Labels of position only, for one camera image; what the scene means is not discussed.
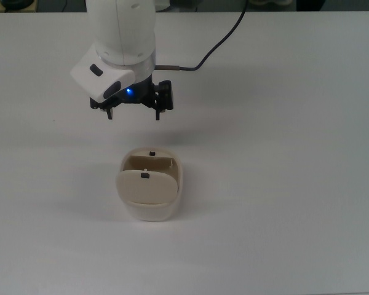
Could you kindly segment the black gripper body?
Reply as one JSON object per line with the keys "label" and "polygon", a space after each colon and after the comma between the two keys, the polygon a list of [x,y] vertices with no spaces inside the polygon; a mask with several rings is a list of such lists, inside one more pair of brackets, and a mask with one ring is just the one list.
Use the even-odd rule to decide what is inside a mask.
{"label": "black gripper body", "polygon": [[154,104],[154,96],[152,75],[118,92],[120,101],[126,104]]}

